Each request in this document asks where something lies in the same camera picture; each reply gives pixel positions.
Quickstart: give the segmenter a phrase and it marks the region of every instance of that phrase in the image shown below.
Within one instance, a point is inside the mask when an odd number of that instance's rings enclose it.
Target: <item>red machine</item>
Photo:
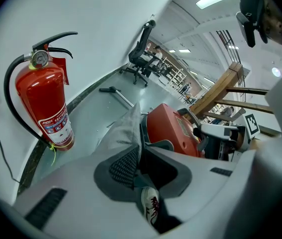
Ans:
[[[72,55],[66,49],[48,47],[48,45],[54,40],[72,34],[78,33],[61,33],[32,46],[33,52],[22,55],[11,63],[4,80],[5,98],[18,122],[48,147],[51,147],[50,143],[52,143],[59,150],[68,150],[74,144],[74,134],[70,126],[64,94],[64,84],[68,85],[69,82],[66,59],[54,58],[49,52],[65,52],[71,57]],[[9,81],[14,68],[29,60],[30,63],[18,73],[15,85],[24,107],[42,131],[43,138],[22,120],[12,104],[9,93]]]
[[[193,135],[193,127],[190,122],[183,117],[178,111],[175,111],[166,104],[160,104],[151,111],[142,121],[145,126],[145,141],[150,143],[169,140],[174,151],[194,156],[204,157],[198,151],[199,141]]]

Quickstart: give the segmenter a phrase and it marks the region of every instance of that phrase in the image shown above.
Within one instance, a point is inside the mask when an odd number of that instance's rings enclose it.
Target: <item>ceiling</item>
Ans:
[[[244,68],[250,70],[246,87],[271,89],[279,78],[271,69],[278,67],[282,73],[282,46],[269,40],[264,44],[258,33],[256,46],[248,47],[236,21],[239,0],[223,0],[205,9],[200,9],[199,0],[172,0],[166,11],[157,20],[150,38],[159,43],[191,71],[198,73],[195,79],[206,87],[204,77],[217,81],[231,64],[230,57],[216,31],[228,30],[236,46]],[[180,53],[189,49],[191,53]]]

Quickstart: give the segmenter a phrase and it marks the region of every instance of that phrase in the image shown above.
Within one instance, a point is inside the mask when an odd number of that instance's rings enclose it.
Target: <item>fire extinguisher hose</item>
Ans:
[[[3,92],[5,95],[5,99],[7,102],[7,105],[12,113],[12,115],[15,117],[15,119],[24,127],[24,129],[26,129],[29,133],[31,133],[34,137],[36,137],[39,141],[41,141],[42,143],[44,143],[49,149],[51,149],[51,144],[46,141],[43,137],[41,137],[40,135],[38,135],[19,115],[19,113],[17,112],[17,110],[15,109],[12,100],[11,100],[11,96],[10,96],[10,90],[9,90],[9,83],[10,83],[10,78],[11,78],[11,74],[14,71],[14,69],[16,68],[17,65],[23,63],[27,61],[25,59],[24,55],[21,55],[19,57],[17,57],[8,67],[6,74],[5,74],[5,78],[3,81]]]

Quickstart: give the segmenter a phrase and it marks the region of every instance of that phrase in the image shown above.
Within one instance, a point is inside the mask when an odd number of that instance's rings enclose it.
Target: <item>person's foot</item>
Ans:
[[[154,225],[158,210],[159,210],[159,201],[158,193],[154,188],[145,187],[142,190],[141,202],[143,206],[143,215],[151,225]]]

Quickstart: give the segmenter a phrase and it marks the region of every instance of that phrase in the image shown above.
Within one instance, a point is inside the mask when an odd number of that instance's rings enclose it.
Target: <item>wall baseboard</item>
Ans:
[[[75,97],[69,104],[67,104],[68,114],[70,114],[78,106],[78,104],[81,103],[88,96],[88,94],[90,94],[93,90],[95,90],[101,83],[106,81],[108,78],[110,78],[112,75],[114,75],[120,69],[123,69],[123,68],[126,68],[126,64],[117,68],[113,72],[107,74],[100,80],[96,81],[95,83],[87,87],[79,95],[77,95],[77,97]],[[20,179],[21,183],[18,188],[17,196],[20,195],[25,189],[30,187],[32,178],[37,168],[37,165],[45,149],[46,149],[46,146],[42,142],[38,141],[23,170],[23,173]]]

